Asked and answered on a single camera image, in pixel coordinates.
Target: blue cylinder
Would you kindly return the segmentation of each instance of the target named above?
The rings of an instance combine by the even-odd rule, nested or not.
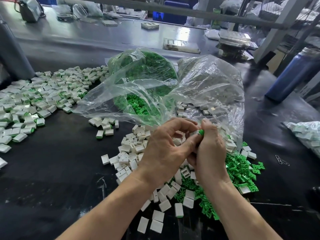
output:
[[[280,74],[266,97],[282,102],[311,73],[320,70],[320,50],[305,47]]]

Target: horizontal metal beam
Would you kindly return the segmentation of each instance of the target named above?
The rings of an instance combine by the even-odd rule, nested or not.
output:
[[[84,0],[84,1],[91,1],[95,3],[115,5],[115,6],[127,7],[132,9],[141,9],[146,11],[171,13],[171,14],[190,16],[190,17],[201,18],[201,19],[218,20],[221,22],[230,22],[230,23],[239,23],[239,24],[252,25],[252,26],[268,27],[268,28],[274,28],[274,29],[288,29],[290,27],[287,24],[280,24],[280,23],[265,21],[261,19],[249,19],[246,17],[217,14],[213,12],[192,10],[192,9],[181,8],[181,7],[171,7],[171,6],[159,5],[155,3],[147,3],[147,2],[140,2],[140,1],[133,1],[133,0]]]

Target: pile of green plastic pieces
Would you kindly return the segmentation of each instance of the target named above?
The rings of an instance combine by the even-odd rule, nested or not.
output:
[[[262,162],[251,164],[246,157],[239,153],[234,153],[232,155],[227,154],[226,156],[226,170],[230,176],[230,180],[236,188],[248,186],[251,192],[259,191],[253,181],[257,179],[256,174],[261,174],[260,170],[263,169],[265,168]],[[183,202],[186,190],[194,191],[195,200],[200,200],[199,206],[202,208],[202,214],[205,214],[208,218],[213,216],[215,220],[219,220],[219,216],[206,197],[203,188],[197,186],[193,179],[182,176],[181,189],[174,196],[179,203]]]
[[[111,70],[109,70],[109,72],[111,74],[114,74],[118,70],[124,68],[126,69],[125,77],[127,81],[133,81],[136,79],[157,79],[160,81],[177,79],[177,74],[174,67],[164,57],[154,52],[140,52],[144,57],[139,58],[135,61],[133,60],[131,55],[128,55],[126,53],[122,53],[110,59],[109,63],[113,65],[109,66],[111,67]],[[168,94],[173,88],[173,86],[169,87],[163,85],[161,87],[147,89],[146,91],[139,91],[147,100],[150,100],[148,101],[148,103],[136,94],[127,94],[115,97],[114,104],[120,110],[127,109],[127,105],[130,104],[133,108],[133,111],[129,111],[129,113],[132,114],[159,116],[159,111],[155,107],[155,102],[157,102],[160,97]]]

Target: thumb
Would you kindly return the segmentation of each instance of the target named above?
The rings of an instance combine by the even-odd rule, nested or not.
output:
[[[196,145],[199,144],[202,139],[203,137],[199,134],[193,135],[186,139],[186,141],[178,147],[184,159],[196,149]]]
[[[204,138],[215,138],[218,136],[218,128],[210,122],[207,118],[204,118],[201,122],[201,128],[204,130]]]

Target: person's left hand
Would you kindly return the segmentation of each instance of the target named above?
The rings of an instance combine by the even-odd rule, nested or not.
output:
[[[152,133],[142,160],[133,175],[146,181],[153,188],[171,179],[202,140],[201,135],[193,135],[182,145],[175,146],[172,137],[182,138],[182,134],[177,131],[189,134],[198,130],[197,124],[189,119],[172,118],[159,126]]]

